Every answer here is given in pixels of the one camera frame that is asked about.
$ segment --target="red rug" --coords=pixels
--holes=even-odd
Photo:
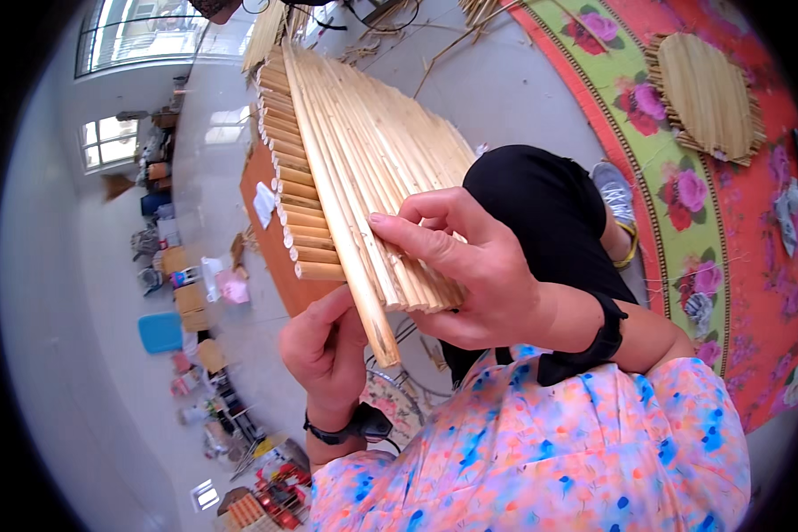
[[[500,0],[502,5],[508,0]],[[561,0],[603,39],[605,53],[554,2],[510,9],[579,101],[606,156],[636,192],[650,307],[692,337],[753,431],[798,407],[798,247],[790,257],[774,200],[798,177],[798,111],[773,58],[723,0]],[[655,33],[691,32],[740,65],[763,109],[767,143],[748,168],[674,142],[646,82]],[[798,214],[792,217],[798,232]],[[689,299],[712,304],[700,327]]]

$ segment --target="yellow sandal strap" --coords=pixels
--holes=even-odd
[[[615,261],[615,262],[612,263],[612,264],[614,264],[615,268],[620,270],[622,268],[626,268],[629,265],[630,261],[632,261],[632,258],[634,256],[636,256],[636,250],[638,249],[638,230],[628,226],[627,224],[622,224],[621,222],[619,222],[617,220],[615,220],[614,223],[618,224],[618,227],[623,228],[624,231],[628,232],[630,234],[630,236],[632,237],[632,244],[630,245],[630,250],[626,254],[626,257],[624,258],[624,260],[623,261]]]

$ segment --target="plastic stool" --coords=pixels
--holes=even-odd
[[[138,319],[138,335],[150,354],[177,351],[183,347],[180,314],[149,314]]]

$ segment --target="floral blouse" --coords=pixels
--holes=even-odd
[[[492,352],[398,456],[359,451],[314,475],[315,530],[732,530],[751,497],[745,436],[697,358],[616,364],[552,387],[531,349]]]

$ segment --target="black wristwatch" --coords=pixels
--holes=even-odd
[[[317,439],[328,445],[340,445],[350,436],[361,436],[370,443],[380,442],[393,430],[393,424],[381,410],[359,403],[351,415],[349,424],[339,432],[321,431],[310,424],[305,411],[305,431],[310,431]]]
[[[618,352],[620,342],[620,320],[629,315],[618,308],[614,300],[597,292],[586,292],[593,295],[603,309],[603,326],[591,345],[583,352],[569,353],[554,351],[541,355],[538,359],[538,384],[551,387],[564,379],[568,379],[589,369],[603,364]]]

